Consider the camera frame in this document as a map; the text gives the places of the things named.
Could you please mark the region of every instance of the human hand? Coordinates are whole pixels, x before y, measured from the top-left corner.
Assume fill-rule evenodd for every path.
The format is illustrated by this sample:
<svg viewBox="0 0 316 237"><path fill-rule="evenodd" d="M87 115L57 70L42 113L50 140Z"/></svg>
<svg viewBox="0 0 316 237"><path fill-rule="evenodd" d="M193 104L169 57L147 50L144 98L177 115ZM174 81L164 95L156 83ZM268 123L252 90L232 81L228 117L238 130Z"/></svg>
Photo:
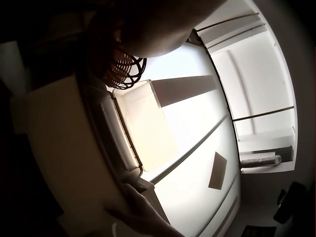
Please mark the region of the human hand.
<svg viewBox="0 0 316 237"><path fill-rule="evenodd" d="M131 213L124 213L119 211L118 208L108 205L105 210L110 215L120 219L140 234L153 235L154 237L183 237L182 234L165 222L148 200L131 185L124 184L124 191Z"/></svg>

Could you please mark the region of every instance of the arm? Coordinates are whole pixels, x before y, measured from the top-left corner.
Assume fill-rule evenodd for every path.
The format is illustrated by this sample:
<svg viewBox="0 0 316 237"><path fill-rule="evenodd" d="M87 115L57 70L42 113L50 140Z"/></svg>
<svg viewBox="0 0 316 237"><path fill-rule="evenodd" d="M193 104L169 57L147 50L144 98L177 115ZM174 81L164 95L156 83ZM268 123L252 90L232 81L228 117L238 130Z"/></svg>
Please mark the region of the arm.
<svg viewBox="0 0 316 237"><path fill-rule="evenodd" d="M184 237L170 224L165 222L151 206L148 200L131 185L124 185L125 195L130 204L131 213L123 213L118 208L107 206L106 211L140 234L154 237Z"/></svg>

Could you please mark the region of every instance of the white panel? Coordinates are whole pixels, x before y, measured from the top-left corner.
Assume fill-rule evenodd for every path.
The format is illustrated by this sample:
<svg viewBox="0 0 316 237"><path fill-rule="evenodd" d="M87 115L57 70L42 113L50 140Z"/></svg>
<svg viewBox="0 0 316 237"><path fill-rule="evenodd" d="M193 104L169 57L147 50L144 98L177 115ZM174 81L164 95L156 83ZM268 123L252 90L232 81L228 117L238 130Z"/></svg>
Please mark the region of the white panel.
<svg viewBox="0 0 316 237"><path fill-rule="evenodd" d="M195 146L227 114L221 89L163 107L169 129L175 137L178 154L142 178L150 181Z"/></svg>
<svg viewBox="0 0 316 237"><path fill-rule="evenodd" d="M223 201L221 207L216 212L214 218L211 220L211 222L207 225L205 230L199 235L200 237L210 237L214 235L214 233L217 231L218 227L223 222L224 218L226 217L229 209L232 207L233 202L237 198L237 202L235 204L235 207L233 211L231 212L229 218L227 219L226 223L224 224L222 230L219 232L217 237L221 237L225 234L225 232L228 230L230 224L232 223L234 217L237 214L237 211L240 206L240 175L238 175L234 181L234 184L232 185L231 189L229 190L229 193L227 194L225 200Z"/></svg>
<svg viewBox="0 0 316 237"><path fill-rule="evenodd" d="M166 120L178 144L178 155L164 165L143 172L150 181L198 143L227 113L227 104L215 69L204 48L188 44L163 56L148 58L143 80L212 75L216 90L163 107Z"/></svg>
<svg viewBox="0 0 316 237"><path fill-rule="evenodd" d="M263 24L260 17L251 15L233 21L228 21L198 32L206 47L237 35L243 31Z"/></svg>
<svg viewBox="0 0 316 237"><path fill-rule="evenodd" d="M267 32L231 48L244 81L253 114L290 106L282 70Z"/></svg>
<svg viewBox="0 0 316 237"><path fill-rule="evenodd" d="M252 28L251 30L248 30L244 33L240 33L239 35L233 36L230 39L225 39L223 42L218 42L218 44L214 45L211 43L208 43L206 47L208 48L208 52L210 54L226 51L229 48L231 48L231 45L238 44L239 42L243 42L244 40L247 40L250 37L253 37L254 35L260 34L262 32L267 31L267 28L265 25L261 25L255 28Z"/></svg>
<svg viewBox="0 0 316 237"><path fill-rule="evenodd" d="M221 21L251 13L254 13L253 10L244 0L228 0L195 28L199 30Z"/></svg>
<svg viewBox="0 0 316 237"><path fill-rule="evenodd" d="M208 188L215 152L227 159L221 190ZM216 213L238 172L234 129L226 118L196 151L155 185L171 225L185 236L201 232Z"/></svg>
<svg viewBox="0 0 316 237"><path fill-rule="evenodd" d="M227 52L212 55L220 80L223 84L233 118L249 116L245 95L242 91L238 75Z"/></svg>

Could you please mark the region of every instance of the dark rectangular object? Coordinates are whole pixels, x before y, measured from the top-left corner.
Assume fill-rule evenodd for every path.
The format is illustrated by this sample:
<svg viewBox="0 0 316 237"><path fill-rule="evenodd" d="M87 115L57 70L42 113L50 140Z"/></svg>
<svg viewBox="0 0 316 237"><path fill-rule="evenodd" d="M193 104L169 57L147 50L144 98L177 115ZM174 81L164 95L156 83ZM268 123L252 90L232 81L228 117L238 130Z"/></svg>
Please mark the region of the dark rectangular object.
<svg viewBox="0 0 316 237"><path fill-rule="evenodd" d="M226 171L227 160L215 152L214 164L209 183L209 188L222 189Z"/></svg>
<svg viewBox="0 0 316 237"><path fill-rule="evenodd" d="M161 107L215 90L213 76L190 76L152 81Z"/></svg>
<svg viewBox="0 0 316 237"><path fill-rule="evenodd" d="M274 237L276 226L246 226L241 237Z"/></svg>

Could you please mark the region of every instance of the wire basket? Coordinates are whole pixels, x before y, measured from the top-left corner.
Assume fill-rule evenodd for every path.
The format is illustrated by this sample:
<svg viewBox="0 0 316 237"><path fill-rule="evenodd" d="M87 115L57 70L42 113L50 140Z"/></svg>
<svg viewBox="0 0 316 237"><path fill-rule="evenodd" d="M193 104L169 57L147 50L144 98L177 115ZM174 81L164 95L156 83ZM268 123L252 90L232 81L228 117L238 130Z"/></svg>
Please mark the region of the wire basket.
<svg viewBox="0 0 316 237"><path fill-rule="evenodd" d="M120 47L122 25L113 9L103 9L92 18L88 27L87 62L95 77L109 87L124 90L140 80L147 59L135 58ZM137 68L136 74L130 74L132 67Z"/></svg>

